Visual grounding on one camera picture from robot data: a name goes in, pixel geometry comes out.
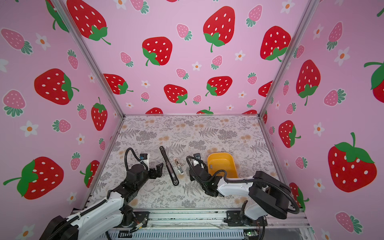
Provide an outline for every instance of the strawberry print wall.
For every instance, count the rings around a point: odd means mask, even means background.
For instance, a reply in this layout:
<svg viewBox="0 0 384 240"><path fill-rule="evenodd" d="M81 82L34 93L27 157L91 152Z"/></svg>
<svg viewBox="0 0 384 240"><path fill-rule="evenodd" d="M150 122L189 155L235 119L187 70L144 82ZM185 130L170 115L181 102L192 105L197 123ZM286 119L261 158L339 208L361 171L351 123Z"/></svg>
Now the strawberry print wall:
<svg viewBox="0 0 384 240"><path fill-rule="evenodd" d="M67 0L126 114L256 113L307 0Z"/></svg>
<svg viewBox="0 0 384 240"><path fill-rule="evenodd" d="M317 239L381 239L383 7L320 2L267 109L283 171Z"/></svg>
<svg viewBox="0 0 384 240"><path fill-rule="evenodd" d="M6 1L0 32L1 239L36 240L82 207L119 118L49 1Z"/></svg>

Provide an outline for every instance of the black cable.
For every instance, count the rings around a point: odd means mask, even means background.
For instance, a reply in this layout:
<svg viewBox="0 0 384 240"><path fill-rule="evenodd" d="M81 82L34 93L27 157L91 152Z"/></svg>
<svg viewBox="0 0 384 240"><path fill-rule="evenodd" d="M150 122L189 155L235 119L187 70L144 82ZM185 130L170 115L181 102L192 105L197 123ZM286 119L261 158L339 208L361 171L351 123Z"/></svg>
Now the black cable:
<svg viewBox="0 0 384 240"><path fill-rule="evenodd" d="M264 217L262 218L262 224L263 224L263 230L262 230L261 234L259 232L259 238L257 238L257 240L262 240L264 238L264 234L265 234L265 220L264 220Z"/></svg>
<svg viewBox="0 0 384 240"><path fill-rule="evenodd" d="M104 199L103 201L99 202L98 204L96 204L95 206L91 207L90 209L87 209L86 211L83 211L82 213L80 213L80 216L86 215L87 213L95 210L96 208L100 207L101 205L103 205L106 202L107 202L107 200ZM56 229L56 231L54 231L46 240L52 240L56 235L58 235L64 229L70 227L71 223L73 223L74 221L76 221L78 219L79 219L79 216L75 216L74 218L66 221L61 227Z"/></svg>
<svg viewBox="0 0 384 240"><path fill-rule="evenodd" d="M143 163L143 162L137 157L135 151L133 151L133 148L129 147L129 148L127 148L127 150L125 151L125 155L124 155L124 164L125 164L125 169L127 170L127 172L128 172L128 170L129 170L129 168L128 168L128 163L127 163L127 155L128 155L129 150L131 150L132 155L136 158L136 160L137 160L138 162L140 162L142 165L144 165L145 169L148 171L148 166L147 166L145 163Z"/></svg>
<svg viewBox="0 0 384 240"><path fill-rule="evenodd" d="M110 235L109 235L109 233L108 233L108 231L105 232L105 235L107 236L107 239L108 239L108 240L112 240L111 237L110 237Z"/></svg>
<svg viewBox="0 0 384 240"><path fill-rule="evenodd" d="M215 172L215 173L213 174L213 176L212 176L210 179L208 179L208 180L202 180L202 179L196 174L196 172L195 172L195 170L193 169L193 167L192 167L192 165L191 165L189 159L195 159L195 160L197 160L197 161L198 161L198 159L196 159L196 158L194 158L194 157L191 157L191 156L188 156L188 157L187 157L187 163L188 163L188 165L189 165L189 168L192 169L192 172L195 174L195 176L199 179L200 182L203 182L203 183L210 182L210 181L212 181L212 180L216 177L217 174L223 172L223 173L224 173L224 177L223 177L223 178L224 178L224 181L227 182L227 183L248 183L248 182L260 182L260 183L264 183L264 184L266 184L266 185L268 185L268 186L270 186L270 187L273 187L273 188L277 189L279 192L281 192L282 194L284 194L284 196L285 196L286 198L288 198L288 200L291 202L292 206L295 208L294 211L291 210L291 209L287 209L288 212L293 213L293 214L299 214L299 212L300 212L299 205L297 205L297 203L296 203L296 201L294 200L294 198L293 198L290 194L288 194L287 192L285 192L282 188L280 188L279 186L277 186L277 185L275 185L275 184L273 184L273 183L271 183L271 182L269 182L269 181L266 181L266 180L263 180L263 179L229 180L229 179L227 179L227 171L225 171L225 170L218 170L217 172Z"/></svg>

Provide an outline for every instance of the green stem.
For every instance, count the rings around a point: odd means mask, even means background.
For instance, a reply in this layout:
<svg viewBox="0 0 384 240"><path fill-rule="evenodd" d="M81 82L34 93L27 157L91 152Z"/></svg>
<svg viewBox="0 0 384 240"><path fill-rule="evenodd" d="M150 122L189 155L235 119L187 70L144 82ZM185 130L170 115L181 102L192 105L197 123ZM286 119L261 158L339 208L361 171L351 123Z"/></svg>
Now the green stem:
<svg viewBox="0 0 384 240"><path fill-rule="evenodd" d="M7 185L8 183L10 183L10 182L12 182L14 180L17 180L17 179L21 179L21 177L16 177L16 178L9 179L9 180L3 182L3 185Z"/></svg>
<svg viewBox="0 0 384 240"><path fill-rule="evenodd" d="M101 38L101 39L103 39L103 38ZM103 39L104 40L104 42L106 42L106 43L108 43L105 39ZM108 43L109 45L111 45L111 43Z"/></svg>
<svg viewBox="0 0 384 240"><path fill-rule="evenodd" d="M382 63L378 63L378 62L369 62L369 63L365 63L364 67L367 67L367 66L370 66L370 65L383 65L383 64Z"/></svg>
<svg viewBox="0 0 384 240"><path fill-rule="evenodd" d="M355 133L351 132L351 135L352 135L352 139L353 139L353 147L355 147L355 141L356 141Z"/></svg>
<svg viewBox="0 0 384 240"><path fill-rule="evenodd" d="M377 14L377 16L381 16L384 13L384 8Z"/></svg>

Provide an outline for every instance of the yellow plastic bin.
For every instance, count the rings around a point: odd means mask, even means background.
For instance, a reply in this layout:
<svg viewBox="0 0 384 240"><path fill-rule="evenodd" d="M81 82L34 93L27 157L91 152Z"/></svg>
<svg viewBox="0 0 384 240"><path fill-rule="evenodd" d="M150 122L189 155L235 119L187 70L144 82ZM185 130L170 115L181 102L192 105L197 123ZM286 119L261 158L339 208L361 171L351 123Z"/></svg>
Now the yellow plastic bin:
<svg viewBox="0 0 384 240"><path fill-rule="evenodd" d="M218 170L226 170L228 178L238 178L235 161L231 154L227 152L212 153L208 156L208 172L213 175Z"/></svg>

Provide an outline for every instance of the black elongated tool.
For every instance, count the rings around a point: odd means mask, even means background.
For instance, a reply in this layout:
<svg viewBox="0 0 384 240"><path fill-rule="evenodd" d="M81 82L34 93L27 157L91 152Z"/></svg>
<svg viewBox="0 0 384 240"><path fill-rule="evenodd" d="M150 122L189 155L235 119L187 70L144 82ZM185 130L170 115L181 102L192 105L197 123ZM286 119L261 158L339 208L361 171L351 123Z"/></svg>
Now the black elongated tool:
<svg viewBox="0 0 384 240"><path fill-rule="evenodd" d="M160 147L160 152L161 152L161 155L163 155L163 158L166 162L166 166L167 166L168 173L170 175L170 179L171 179L173 185L177 186L179 184L179 180L177 179L175 171L173 170L173 167L172 167L172 165L171 165L171 163L167 157L166 151L165 151L163 146Z"/></svg>

